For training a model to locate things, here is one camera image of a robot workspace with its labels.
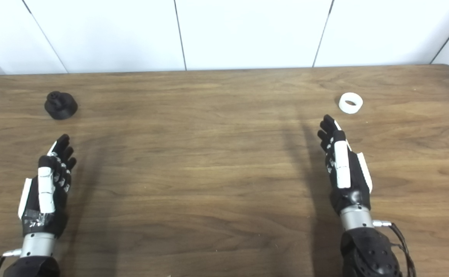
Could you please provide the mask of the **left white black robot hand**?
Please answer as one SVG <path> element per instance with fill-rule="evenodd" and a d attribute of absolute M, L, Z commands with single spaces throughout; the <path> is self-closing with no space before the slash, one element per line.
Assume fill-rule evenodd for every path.
<path fill-rule="evenodd" d="M 77 163 L 73 152 L 69 135 L 61 135 L 38 159 L 37 175 L 25 180 L 17 211 L 24 237 L 47 233 L 59 238 L 63 234 L 69 219 L 71 173 Z"/>

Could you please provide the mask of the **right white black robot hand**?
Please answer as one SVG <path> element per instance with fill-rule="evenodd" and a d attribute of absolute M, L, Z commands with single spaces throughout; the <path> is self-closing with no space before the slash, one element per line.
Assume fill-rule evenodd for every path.
<path fill-rule="evenodd" d="M 318 138 L 325 153 L 325 167 L 331 183 L 330 203 L 337 214 L 351 206 L 371 210 L 371 176 L 363 154 L 350 147 L 345 132 L 330 115 L 324 115 Z"/>

